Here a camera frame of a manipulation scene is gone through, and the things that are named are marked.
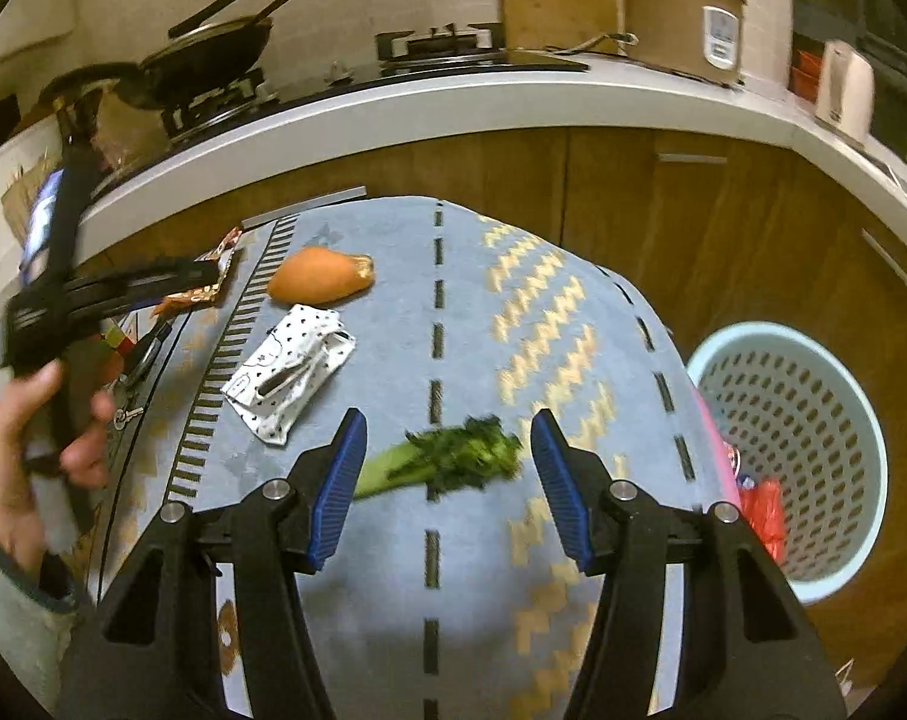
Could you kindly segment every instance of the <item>light blue plastic basket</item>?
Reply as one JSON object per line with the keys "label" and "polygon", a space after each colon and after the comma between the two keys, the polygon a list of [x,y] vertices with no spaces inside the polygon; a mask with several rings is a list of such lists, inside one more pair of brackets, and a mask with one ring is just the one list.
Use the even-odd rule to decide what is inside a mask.
{"label": "light blue plastic basket", "polygon": [[819,343],[770,322],[714,333],[687,372],[744,469],[780,480],[783,572],[797,597],[838,591],[870,554],[887,504],[887,449],[860,385]]}

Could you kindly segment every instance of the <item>pink fabric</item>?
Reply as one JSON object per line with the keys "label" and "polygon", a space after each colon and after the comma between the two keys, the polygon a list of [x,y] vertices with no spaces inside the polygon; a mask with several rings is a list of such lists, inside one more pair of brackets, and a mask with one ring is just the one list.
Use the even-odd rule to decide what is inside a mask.
{"label": "pink fabric", "polygon": [[727,443],[720,437],[720,432],[716,429],[710,409],[703,402],[700,390],[696,389],[695,386],[693,391],[696,394],[697,403],[700,405],[700,413],[703,416],[704,424],[707,426],[707,433],[710,434],[711,447],[713,447],[714,461],[716,461],[717,471],[719,471],[723,498],[740,507],[740,491],[737,490],[737,479],[734,478],[734,470],[730,467],[730,459],[727,457]]}

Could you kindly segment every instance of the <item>white kettle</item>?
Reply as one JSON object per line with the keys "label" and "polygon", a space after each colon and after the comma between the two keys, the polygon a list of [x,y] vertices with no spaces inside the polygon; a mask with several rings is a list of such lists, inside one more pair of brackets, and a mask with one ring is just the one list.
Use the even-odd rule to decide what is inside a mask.
{"label": "white kettle", "polygon": [[857,146],[863,146],[873,118],[874,79],[870,63],[852,46],[831,40],[823,52],[816,95],[821,124]]}

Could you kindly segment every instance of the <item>leafy green vegetable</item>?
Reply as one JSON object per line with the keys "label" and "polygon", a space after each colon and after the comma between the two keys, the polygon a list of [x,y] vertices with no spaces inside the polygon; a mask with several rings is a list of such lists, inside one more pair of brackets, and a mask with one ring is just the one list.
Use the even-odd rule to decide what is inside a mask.
{"label": "leafy green vegetable", "polygon": [[366,461],[354,498],[406,485],[428,485],[433,493],[482,488],[490,479],[519,474],[519,439],[503,433],[495,415],[466,418],[462,427],[407,433],[406,441]]}

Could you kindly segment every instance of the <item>key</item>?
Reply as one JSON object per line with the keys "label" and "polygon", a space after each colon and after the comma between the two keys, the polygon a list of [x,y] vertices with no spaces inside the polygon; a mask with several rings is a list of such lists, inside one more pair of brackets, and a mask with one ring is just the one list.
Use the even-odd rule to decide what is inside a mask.
{"label": "key", "polygon": [[127,412],[123,409],[117,409],[116,413],[114,413],[113,415],[113,427],[115,427],[117,430],[123,430],[125,426],[127,426],[127,422],[130,422],[131,420],[137,418],[139,415],[141,415],[141,413],[144,412],[144,410],[145,409],[142,406],[138,409],[133,409],[131,412]]}

